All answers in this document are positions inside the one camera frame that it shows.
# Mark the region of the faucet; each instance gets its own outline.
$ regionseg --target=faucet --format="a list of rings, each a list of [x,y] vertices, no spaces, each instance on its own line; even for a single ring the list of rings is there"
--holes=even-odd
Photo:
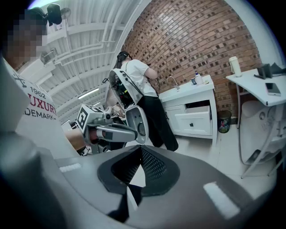
[[[172,86],[173,86],[174,88],[177,88],[177,90],[179,90],[179,89],[180,89],[180,86],[177,84],[177,82],[176,82],[176,80],[174,79],[174,77],[169,76],[169,77],[167,78],[167,82],[168,82],[168,79],[169,79],[169,78],[173,78],[173,80],[174,80],[174,82],[175,82],[176,85],[173,85],[173,84],[172,84]]]

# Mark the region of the black pants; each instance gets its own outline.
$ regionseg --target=black pants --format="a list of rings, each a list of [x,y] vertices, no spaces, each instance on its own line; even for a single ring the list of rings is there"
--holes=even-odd
[[[168,150],[178,149],[177,140],[167,122],[162,103],[158,97],[143,96],[137,103],[147,117],[149,125],[149,138],[155,147],[160,147],[163,143]]]

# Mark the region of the white bottle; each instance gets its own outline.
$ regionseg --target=white bottle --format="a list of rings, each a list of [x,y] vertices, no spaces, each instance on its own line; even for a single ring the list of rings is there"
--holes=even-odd
[[[202,77],[200,74],[197,74],[196,77],[195,77],[195,81],[197,83],[197,85],[201,85],[204,83],[204,81],[202,80]]]
[[[229,64],[231,65],[231,71],[236,75],[236,77],[241,77],[240,64],[236,56],[229,58]]]

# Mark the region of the brick wall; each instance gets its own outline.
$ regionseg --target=brick wall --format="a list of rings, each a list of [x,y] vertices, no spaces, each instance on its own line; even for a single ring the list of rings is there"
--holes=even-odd
[[[160,93],[189,82],[195,71],[212,77],[217,109],[237,116],[236,86],[226,76],[236,56],[241,71],[261,64],[243,21],[224,0],[153,0],[137,19],[122,47],[158,72]],[[156,80],[151,81],[158,89]]]

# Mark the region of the white t-shirt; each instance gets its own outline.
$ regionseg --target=white t-shirt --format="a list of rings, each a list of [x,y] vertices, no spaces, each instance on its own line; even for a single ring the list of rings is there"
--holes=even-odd
[[[157,93],[152,88],[151,84],[148,82],[146,76],[144,76],[145,71],[149,68],[148,65],[142,63],[140,60],[133,59],[124,63],[121,66],[123,71],[126,71],[128,76],[140,86],[141,91],[144,95],[157,97]]]
[[[38,147],[50,150],[54,159],[79,156],[63,132],[52,98],[44,89],[19,76],[2,57],[0,58],[2,68],[0,77],[13,78],[15,84],[31,100],[25,111],[14,111],[23,112],[16,127],[16,133],[29,138]]]

